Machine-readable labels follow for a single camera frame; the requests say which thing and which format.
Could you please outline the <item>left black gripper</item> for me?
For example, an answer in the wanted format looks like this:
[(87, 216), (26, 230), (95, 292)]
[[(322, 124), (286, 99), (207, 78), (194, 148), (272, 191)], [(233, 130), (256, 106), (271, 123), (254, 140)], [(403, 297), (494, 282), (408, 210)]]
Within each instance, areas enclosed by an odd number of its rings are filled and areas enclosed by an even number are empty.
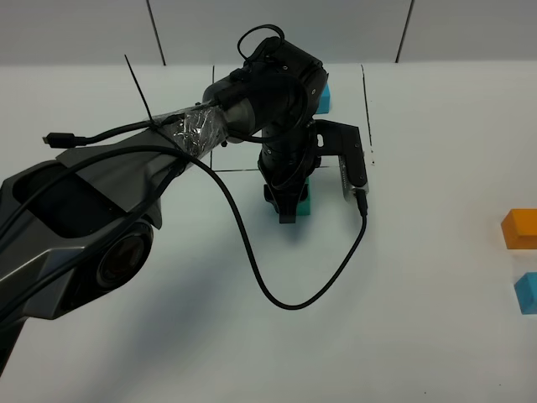
[(279, 213), (281, 224), (295, 223), (299, 200), (295, 197), (279, 200), (279, 193), (291, 186), (301, 189), (315, 169), (320, 159), (315, 155), (315, 121), (311, 119), (288, 132), (276, 123), (270, 124), (262, 129), (262, 139), (265, 143), (258, 157), (258, 168), (265, 180), (265, 201)]

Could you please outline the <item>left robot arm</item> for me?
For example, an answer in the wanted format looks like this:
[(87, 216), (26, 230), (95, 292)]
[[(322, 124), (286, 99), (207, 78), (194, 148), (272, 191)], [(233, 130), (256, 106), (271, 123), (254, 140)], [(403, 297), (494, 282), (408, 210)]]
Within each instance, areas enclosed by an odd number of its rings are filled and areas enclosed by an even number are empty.
[(30, 317), (54, 320), (128, 283), (162, 225), (160, 198), (215, 147), (248, 141), (282, 222), (315, 168), (313, 115), (328, 75), (280, 37), (206, 88), (200, 103), (91, 138), (51, 133), (51, 161), (1, 186), (1, 360)]

